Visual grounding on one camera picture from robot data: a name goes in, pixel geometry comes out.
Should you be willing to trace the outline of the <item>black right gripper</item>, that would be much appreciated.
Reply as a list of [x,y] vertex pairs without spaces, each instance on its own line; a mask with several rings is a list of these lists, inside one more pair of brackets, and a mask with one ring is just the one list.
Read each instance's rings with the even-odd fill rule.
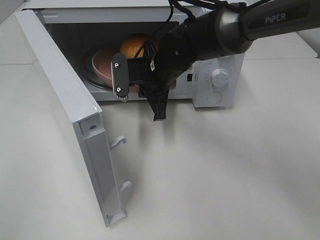
[[165,120],[170,85],[175,81],[175,48],[162,43],[156,49],[153,42],[144,42],[133,58],[118,52],[111,60],[111,77],[116,100],[128,100],[129,82],[139,85],[153,111],[153,120]]

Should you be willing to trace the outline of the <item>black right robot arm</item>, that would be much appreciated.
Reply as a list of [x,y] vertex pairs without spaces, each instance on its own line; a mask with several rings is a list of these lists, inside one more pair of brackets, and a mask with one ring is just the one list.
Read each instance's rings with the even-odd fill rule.
[[196,17],[180,1],[171,0],[170,8],[187,18],[161,38],[159,48],[147,39],[138,49],[142,56],[128,59],[116,53],[111,61],[114,97],[125,102],[130,86],[139,86],[155,121],[166,118],[170,85],[194,62],[242,54],[256,39],[320,25],[317,0],[260,0],[251,5],[193,0],[191,4],[208,13]]

